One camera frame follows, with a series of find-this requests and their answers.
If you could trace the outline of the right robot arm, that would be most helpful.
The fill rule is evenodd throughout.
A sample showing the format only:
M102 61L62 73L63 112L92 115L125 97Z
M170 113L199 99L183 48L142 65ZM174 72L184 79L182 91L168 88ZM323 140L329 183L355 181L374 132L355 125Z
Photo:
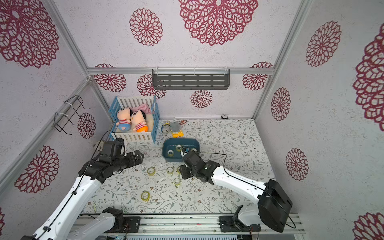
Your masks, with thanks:
M238 206L236 212L230 216L220 216L222 232L261 231L261 224L269 229L282 233L293 202L275 180L257 182L227 170L224 165L214 161L204 161L199 153L184 148L181 150L184 164L180 166L180 173L184 180L195 177L203 183L229 189L246 199L253 205Z

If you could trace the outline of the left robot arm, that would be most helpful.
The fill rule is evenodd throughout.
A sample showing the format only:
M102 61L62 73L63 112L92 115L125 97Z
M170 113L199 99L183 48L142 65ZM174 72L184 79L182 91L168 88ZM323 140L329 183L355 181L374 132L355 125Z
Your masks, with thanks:
M136 150L126 153L124 141L107 141L101 152L86 162L74 185L51 216L31 236L23 240L94 240L103 233L128 230L121 210L111 207L78 230L72 227L92 195L103 183L123 170L142 164L144 155Z

